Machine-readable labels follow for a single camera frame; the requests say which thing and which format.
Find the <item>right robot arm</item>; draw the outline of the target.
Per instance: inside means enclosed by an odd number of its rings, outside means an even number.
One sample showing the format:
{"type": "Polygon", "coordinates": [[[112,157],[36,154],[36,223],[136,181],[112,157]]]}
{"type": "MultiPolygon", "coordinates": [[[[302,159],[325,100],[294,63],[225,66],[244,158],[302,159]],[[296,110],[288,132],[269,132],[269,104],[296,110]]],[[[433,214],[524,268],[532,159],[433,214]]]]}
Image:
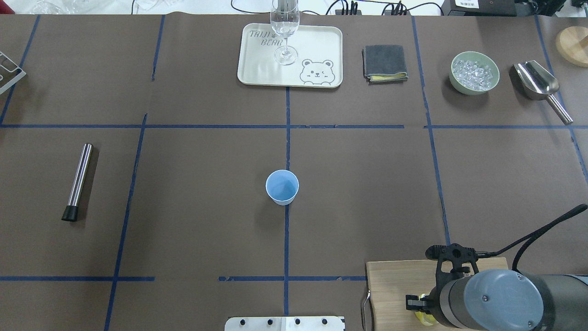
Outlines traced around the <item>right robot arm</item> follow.
{"type": "Polygon", "coordinates": [[[406,295],[406,309],[445,327],[477,331],[585,331],[586,276],[489,269],[451,280],[428,295],[406,295]]]}

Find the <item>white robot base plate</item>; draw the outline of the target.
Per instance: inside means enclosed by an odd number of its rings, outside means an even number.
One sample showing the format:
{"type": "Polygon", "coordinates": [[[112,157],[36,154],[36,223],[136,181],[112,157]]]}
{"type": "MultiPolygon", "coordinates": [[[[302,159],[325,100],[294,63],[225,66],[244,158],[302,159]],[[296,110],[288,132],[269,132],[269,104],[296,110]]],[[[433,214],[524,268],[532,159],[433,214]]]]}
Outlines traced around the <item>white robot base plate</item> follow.
{"type": "Polygon", "coordinates": [[[229,318],[225,331],[345,331],[339,316],[263,316],[229,318]]]}

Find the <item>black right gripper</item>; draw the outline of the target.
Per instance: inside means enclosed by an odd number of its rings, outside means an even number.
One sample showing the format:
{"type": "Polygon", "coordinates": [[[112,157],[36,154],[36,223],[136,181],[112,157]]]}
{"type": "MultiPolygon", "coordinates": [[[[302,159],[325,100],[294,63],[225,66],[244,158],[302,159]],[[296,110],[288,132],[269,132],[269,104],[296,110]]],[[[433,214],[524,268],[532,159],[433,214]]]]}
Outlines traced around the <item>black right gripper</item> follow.
{"type": "Polygon", "coordinates": [[[406,310],[431,314],[438,322],[437,325],[439,325],[443,314],[439,306],[438,297],[436,287],[433,287],[427,295],[423,293],[420,297],[416,295],[405,295],[406,310]]]}

